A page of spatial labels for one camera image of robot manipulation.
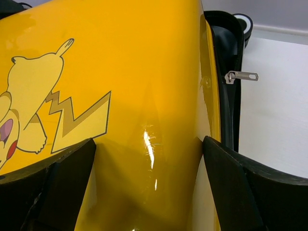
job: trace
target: pikachu's ear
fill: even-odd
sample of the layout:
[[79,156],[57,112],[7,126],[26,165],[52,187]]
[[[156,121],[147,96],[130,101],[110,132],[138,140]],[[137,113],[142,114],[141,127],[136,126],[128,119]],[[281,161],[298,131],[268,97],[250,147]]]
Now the pikachu's ear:
[[57,51],[57,55],[58,56],[61,56],[63,55],[74,43],[74,39],[70,38],[68,41],[66,41],[60,48],[59,50]]
[[9,92],[4,92],[0,95],[0,121],[4,119],[8,113],[12,103],[11,94]]

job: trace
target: pink tongue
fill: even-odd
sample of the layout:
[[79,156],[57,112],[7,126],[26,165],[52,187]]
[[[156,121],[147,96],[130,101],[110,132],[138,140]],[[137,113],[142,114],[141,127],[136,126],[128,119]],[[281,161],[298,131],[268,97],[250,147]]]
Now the pink tongue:
[[13,127],[13,120],[9,119],[6,121],[0,128],[1,139],[0,141],[4,141],[10,134]]

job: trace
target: cartoon character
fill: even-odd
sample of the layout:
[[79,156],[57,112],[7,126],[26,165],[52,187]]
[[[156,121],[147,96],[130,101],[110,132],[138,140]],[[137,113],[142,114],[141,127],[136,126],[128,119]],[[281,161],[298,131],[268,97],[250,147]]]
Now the cartoon character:
[[58,82],[62,55],[73,43],[69,39],[56,53],[39,58],[12,58],[8,88],[0,96],[0,169],[16,148],[37,154],[44,148],[47,137],[37,111]]

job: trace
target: silver zipper slider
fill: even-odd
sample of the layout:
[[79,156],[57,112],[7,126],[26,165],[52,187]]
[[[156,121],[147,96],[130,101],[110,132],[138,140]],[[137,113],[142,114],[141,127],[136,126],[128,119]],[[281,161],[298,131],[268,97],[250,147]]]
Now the silver zipper slider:
[[229,71],[225,75],[227,84],[233,84],[236,78],[243,80],[250,80],[250,81],[258,81],[259,76],[257,73],[241,72],[241,71]]

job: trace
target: black object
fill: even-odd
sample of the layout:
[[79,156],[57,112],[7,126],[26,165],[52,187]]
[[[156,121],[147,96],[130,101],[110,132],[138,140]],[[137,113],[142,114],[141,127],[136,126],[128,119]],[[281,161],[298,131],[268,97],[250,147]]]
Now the black object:
[[73,231],[95,150],[85,140],[0,177],[0,230]]
[[223,11],[205,11],[213,34],[220,103],[221,142],[238,151],[241,110],[241,81],[226,84],[229,71],[241,71],[244,34],[240,22]]
[[12,14],[24,11],[22,4],[13,0],[0,0],[0,20]]
[[308,179],[205,137],[203,152],[222,231],[308,230]]
[[247,16],[246,14],[236,13],[236,14],[234,14],[234,17],[236,17],[237,20],[241,24],[241,27],[242,27],[242,30],[243,30],[243,33],[244,33],[245,47],[247,47],[247,44],[249,42],[253,27],[254,27],[254,23],[253,23],[252,19],[249,16]]

